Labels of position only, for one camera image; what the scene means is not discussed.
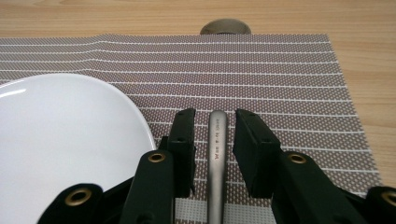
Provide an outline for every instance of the striped placemat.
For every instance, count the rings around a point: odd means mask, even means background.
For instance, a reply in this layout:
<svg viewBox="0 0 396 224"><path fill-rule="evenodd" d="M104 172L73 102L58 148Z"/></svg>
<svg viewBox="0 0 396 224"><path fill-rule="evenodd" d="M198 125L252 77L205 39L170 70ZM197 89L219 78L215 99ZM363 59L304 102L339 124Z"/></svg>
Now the striped placemat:
<svg viewBox="0 0 396 224"><path fill-rule="evenodd" d="M311 156L339 187L360 196L380 178L326 35L99 35L0 38L0 84L48 73L96 77L139 107L157 141L178 110L197 109L196 194L177 199L177 223L206 223L208 115L227 112L225 223L275 223L251 199L231 150L234 111L260 116L284 150Z"/></svg>

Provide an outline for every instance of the wooden table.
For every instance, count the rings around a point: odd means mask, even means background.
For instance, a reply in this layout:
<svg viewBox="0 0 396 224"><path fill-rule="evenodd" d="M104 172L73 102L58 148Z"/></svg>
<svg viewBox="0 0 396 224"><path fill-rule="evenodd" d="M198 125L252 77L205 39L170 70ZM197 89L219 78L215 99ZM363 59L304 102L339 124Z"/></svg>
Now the wooden table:
<svg viewBox="0 0 396 224"><path fill-rule="evenodd" d="M328 34L383 182L396 187L396 1L0 0L0 37L198 35L220 18L253 34Z"/></svg>

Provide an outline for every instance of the woven placemat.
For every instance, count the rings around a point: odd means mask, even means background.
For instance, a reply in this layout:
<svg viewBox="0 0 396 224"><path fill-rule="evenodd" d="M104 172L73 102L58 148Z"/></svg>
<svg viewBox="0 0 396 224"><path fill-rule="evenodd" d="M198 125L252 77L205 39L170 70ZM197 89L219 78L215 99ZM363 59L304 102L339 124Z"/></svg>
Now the woven placemat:
<svg viewBox="0 0 396 224"><path fill-rule="evenodd" d="M248 197L231 152L236 108L259 114L284 150L311 156L335 185L364 196L380 184L326 35L0 38L0 84L48 73L114 85L139 107L157 142L178 110L197 109L196 194L177 199L177 223L206 223L207 123L214 109L226 111L230 124L225 223L275 223L269 201Z"/></svg>

